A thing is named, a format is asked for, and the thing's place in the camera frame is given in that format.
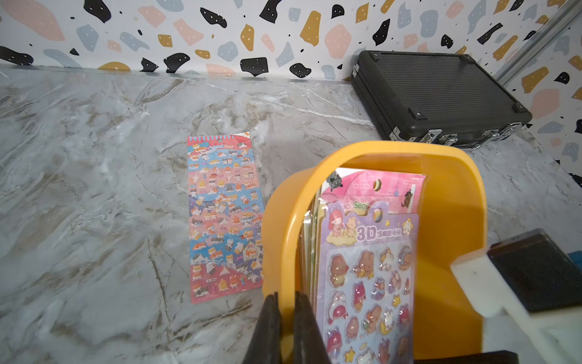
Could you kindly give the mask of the yellow plastic storage box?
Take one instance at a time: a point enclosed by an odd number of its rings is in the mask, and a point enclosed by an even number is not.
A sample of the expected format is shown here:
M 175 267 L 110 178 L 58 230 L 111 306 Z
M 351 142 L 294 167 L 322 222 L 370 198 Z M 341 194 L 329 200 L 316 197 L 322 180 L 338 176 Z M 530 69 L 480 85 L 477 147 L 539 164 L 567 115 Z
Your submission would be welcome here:
M 419 209 L 414 358 L 478 353 L 483 321 L 460 288 L 451 264 L 487 245 L 487 198 L 477 166 L 454 147 L 365 141 L 332 153 L 283 181 L 268 200 L 262 222 L 264 295 L 277 294 L 280 359 L 294 362 L 296 249 L 303 217 L 316 191 L 339 167 L 399 171 L 427 177 Z

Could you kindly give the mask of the purple 3D sticker sheet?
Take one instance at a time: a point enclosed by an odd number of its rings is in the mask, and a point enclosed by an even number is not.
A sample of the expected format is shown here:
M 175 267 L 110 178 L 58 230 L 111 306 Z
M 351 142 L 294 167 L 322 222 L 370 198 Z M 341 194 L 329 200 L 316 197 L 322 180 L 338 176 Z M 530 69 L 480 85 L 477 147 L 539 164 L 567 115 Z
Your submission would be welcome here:
M 318 195 L 312 304 L 332 363 L 413 362 L 425 177 L 338 168 Z

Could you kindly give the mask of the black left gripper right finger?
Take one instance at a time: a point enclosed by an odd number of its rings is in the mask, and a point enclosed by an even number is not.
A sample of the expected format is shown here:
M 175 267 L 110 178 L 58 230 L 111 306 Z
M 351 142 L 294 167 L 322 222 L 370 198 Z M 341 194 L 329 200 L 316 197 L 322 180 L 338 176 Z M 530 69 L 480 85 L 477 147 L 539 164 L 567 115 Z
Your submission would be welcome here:
M 330 364 L 309 298 L 296 292 L 293 320 L 293 362 Z

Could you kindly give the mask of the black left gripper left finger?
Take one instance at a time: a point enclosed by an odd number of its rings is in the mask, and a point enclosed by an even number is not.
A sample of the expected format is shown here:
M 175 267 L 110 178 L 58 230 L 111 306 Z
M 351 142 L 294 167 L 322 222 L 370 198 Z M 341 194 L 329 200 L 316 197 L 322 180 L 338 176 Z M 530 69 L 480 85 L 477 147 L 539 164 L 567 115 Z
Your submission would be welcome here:
M 278 294 L 269 294 L 262 310 L 242 364 L 279 364 L 281 314 Z

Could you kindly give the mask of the red blue cat sticker sheet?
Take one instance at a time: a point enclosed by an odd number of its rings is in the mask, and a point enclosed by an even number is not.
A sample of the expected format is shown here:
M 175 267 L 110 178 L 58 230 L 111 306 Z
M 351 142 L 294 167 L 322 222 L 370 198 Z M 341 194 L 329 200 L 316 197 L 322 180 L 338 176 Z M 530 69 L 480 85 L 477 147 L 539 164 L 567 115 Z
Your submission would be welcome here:
M 260 288 L 265 203 L 250 134 L 189 137 L 187 162 L 192 303 Z

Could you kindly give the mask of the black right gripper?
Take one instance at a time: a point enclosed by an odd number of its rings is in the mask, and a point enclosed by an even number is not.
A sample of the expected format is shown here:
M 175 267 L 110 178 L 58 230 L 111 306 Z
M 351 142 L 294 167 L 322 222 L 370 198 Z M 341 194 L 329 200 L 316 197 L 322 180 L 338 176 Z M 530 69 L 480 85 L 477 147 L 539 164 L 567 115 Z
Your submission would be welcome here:
M 414 364 L 519 364 L 517 353 L 500 350 L 439 359 L 416 359 Z

